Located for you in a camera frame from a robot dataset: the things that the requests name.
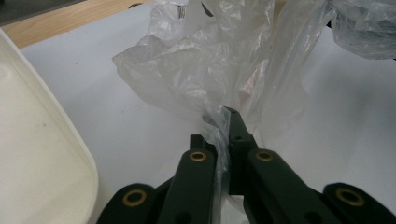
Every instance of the wooden edge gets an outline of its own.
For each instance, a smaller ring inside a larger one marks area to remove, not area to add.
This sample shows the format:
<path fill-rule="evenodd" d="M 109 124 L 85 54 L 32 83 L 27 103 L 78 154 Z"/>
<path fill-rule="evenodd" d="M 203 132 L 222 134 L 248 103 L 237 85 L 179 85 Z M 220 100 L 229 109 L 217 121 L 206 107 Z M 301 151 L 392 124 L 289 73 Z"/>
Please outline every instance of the wooden edge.
<path fill-rule="evenodd" d="M 18 46 L 24 48 L 50 37 L 60 35 L 87 23 L 100 20 L 148 0 L 87 0 L 60 8 L 23 21 L 3 26 L 2 29 Z"/>

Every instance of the clear plastic bag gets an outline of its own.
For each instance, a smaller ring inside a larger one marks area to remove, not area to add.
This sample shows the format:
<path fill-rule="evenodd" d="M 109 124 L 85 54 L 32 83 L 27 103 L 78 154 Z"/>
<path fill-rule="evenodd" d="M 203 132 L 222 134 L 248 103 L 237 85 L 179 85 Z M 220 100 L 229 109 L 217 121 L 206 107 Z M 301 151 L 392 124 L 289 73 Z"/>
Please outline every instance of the clear plastic bag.
<path fill-rule="evenodd" d="M 337 11 L 333 38 L 342 48 L 366 59 L 396 59 L 394 0 L 330 0 Z"/>
<path fill-rule="evenodd" d="M 161 1 L 148 35 L 114 57 L 146 102 L 193 122 L 219 153 L 214 223 L 241 201 L 225 197 L 229 114 L 238 110 L 260 147 L 304 114 L 301 68 L 335 10 L 325 0 L 289 1 L 273 27 L 275 0 Z M 221 205 L 227 198 L 221 212 Z"/>

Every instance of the transparent plastic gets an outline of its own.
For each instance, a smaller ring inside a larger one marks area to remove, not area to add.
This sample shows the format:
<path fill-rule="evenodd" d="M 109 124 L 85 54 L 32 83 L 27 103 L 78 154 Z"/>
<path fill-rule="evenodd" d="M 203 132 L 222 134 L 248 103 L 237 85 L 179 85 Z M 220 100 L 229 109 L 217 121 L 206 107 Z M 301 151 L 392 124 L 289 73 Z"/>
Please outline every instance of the transparent plastic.
<path fill-rule="evenodd" d="M 394 0 L 330 0 L 334 42 L 366 59 L 396 59 Z"/>
<path fill-rule="evenodd" d="M 157 2 L 148 35 L 113 59 L 139 97 L 193 122 L 216 145 L 214 223 L 235 223 L 220 217 L 229 209 L 243 213 L 241 200 L 224 194 L 229 113 L 223 107 L 241 113 L 260 147 L 282 136 L 305 112 L 302 65 L 336 16 L 324 0 L 288 1 L 275 28 L 274 5 L 274 0 Z M 230 206 L 220 212 L 222 204 Z"/>

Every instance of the circular hole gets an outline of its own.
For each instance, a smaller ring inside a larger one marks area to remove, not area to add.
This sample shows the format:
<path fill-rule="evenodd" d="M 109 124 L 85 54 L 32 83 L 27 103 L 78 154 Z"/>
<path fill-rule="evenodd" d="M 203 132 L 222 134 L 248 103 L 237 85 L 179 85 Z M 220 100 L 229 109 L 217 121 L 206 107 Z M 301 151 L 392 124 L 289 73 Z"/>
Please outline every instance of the circular hole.
<path fill-rule="evenodd" d="M 206 160 L 206 154 L 204 152 L 195 151 L 190 154 L 190 160 L 192 161 L 204 161 Z"/>
<path fill-rule="evenodd" d="M 142 204 L 147 196 L 147 193 L 142 189 L 133 189 L 124 195 L 122 202 L 126 206 L 136 207 Z"/>
<path fill-rule="evenodd" d="M 256 154 L 256 158 L 261 161 L 271 161 L 273 159 L 273 155 L 269 152 L 261 151 Z"/>
<path fill-rule="evenodd" d="M 363 206 L 364 199 L 351 189 L 337 189 L 335 195 L 339 200 L 352 206 Z"/>
<path fill-rule="evenodd" d="M 138 202 L 140 200 L 142 200 L 143 195 L 140 193 L 133 193 L 131 195 L 128 196 L 128 202 Z"/>
<path fill-rule="evenodd" d="M 316 213 L 316 212 L 308 212 L 305 214 L 305 219 L 310 223 L 310 224 L 320 224 L 322 223 L 321 216 Z"/>
<path fill-rule="evenodd" d="M 191 222 L 191 215 L 187 212 L 181 212 L 175 215 L 176 224 L 188 224 Z"/>
<path fill-rule="evenodd" d="M 233 137 L 233 140 L 235 140 L 235 141 L 240 141 L 240 140 L 242 140 L 242 137 L 241 137 L 241 136 L 234 136 L 234 137 Z"/>

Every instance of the white plastic container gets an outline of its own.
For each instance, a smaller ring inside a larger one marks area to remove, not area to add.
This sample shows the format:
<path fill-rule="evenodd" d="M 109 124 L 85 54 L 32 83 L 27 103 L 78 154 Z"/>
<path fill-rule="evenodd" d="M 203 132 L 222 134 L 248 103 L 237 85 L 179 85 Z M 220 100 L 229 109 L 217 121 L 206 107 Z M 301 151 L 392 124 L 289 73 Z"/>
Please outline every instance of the white plastic container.
<path fill-rule="evenodd" d="M 0 223 L 85 223 L 95 162 L 47 85 L 0 29 Z"/>

